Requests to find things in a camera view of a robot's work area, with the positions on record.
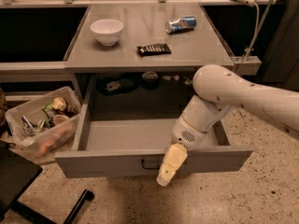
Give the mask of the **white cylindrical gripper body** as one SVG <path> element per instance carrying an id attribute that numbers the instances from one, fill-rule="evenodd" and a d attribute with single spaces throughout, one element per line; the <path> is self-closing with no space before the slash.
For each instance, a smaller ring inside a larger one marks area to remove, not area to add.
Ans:
<path id="1" fill-rule="evenodd" d="M 231 108 L 230 105 L 215 105 L 194 95 L 174 124 L 172 142 L 180 143 L 188 150 L 197 149 L 213 125 Z"/>

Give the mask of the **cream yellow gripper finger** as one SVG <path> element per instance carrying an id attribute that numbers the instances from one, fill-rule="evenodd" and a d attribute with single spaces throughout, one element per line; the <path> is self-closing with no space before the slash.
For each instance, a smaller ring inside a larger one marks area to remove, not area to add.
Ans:
<path id="1" fill-rule="evenodd" d="M 166 187 L 187 157 L 188 152 L 185 146 L 180 143 L 171 145 L 164 154 L 163 163 L 156 178 L 157 183 Z"/>

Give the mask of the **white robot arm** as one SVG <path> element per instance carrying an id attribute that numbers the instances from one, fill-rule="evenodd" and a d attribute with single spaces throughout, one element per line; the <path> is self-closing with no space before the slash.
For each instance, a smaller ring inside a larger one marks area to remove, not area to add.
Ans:
<path id="1" fill-rule="evenodd" d="M 197 70 L 188 102 L 172 130 L 156 181 L 165 187 L 213 125 L 232 107 L 241 107 L 291 137 L 299 138 L 299 93 L 249 82 L 216 64 Z"/>

